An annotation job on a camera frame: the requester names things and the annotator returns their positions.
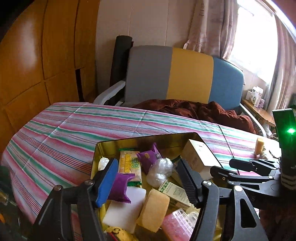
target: yellow sponge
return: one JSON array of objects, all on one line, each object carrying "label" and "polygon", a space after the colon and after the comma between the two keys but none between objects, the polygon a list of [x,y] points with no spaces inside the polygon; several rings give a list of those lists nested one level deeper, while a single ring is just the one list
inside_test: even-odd
[{"label": "yellow sponge", "polygon": [[169,202],[167,195],[152,189],[145,200],[137,224],[156,233],[163,222]]}]

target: wooden table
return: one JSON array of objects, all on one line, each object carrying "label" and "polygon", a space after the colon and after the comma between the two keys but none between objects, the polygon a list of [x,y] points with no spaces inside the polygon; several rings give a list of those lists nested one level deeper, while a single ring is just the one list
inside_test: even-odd
[{"label": "wooden table", "polygon": [[274,122],[273,116],[271,116],[267,111],[262,108],[254,107],[254,104],[250,101],[243,99],[242,104],[245,105],[251,112],[255,113],[255,115],[263,122],[267,123],[272,127],[275,127],[276,124]]}]

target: box on table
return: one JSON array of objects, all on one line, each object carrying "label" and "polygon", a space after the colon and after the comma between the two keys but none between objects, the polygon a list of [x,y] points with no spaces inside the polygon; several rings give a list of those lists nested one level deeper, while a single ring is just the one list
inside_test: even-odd
[{"label": "box on table", "polygon": [[188,162],[192,170],[200,173],[203,180],[213,178],[210,174],[212,166],[222,167],[207,145],[196,140],[188,140],[181,157]]}]

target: plastic bag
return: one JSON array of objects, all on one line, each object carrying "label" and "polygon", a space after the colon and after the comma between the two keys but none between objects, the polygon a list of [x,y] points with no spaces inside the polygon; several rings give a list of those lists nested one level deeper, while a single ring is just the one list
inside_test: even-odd
[{"label": "plastic bag", "polygon": [[173,163],[169,158],[157,159],[146,176],[147,183],[152,187],[159,188],[171,176],[172,170]]}]

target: pink curtain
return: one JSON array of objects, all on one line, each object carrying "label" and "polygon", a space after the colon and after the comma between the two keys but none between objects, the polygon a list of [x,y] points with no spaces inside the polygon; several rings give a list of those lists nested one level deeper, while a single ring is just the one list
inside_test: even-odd
[{"label": "pink curtain", "polygon": [[228,59],[237,27],[236,0],[197,0],[184,49]]},{"label": "pink curtain", "polygon": [[272,110],[288,107],[294,91],[296,68],[296,43],[284,24],[276,17],[278,30],[278,59],[274,77],[264,95],[265,109]]}]

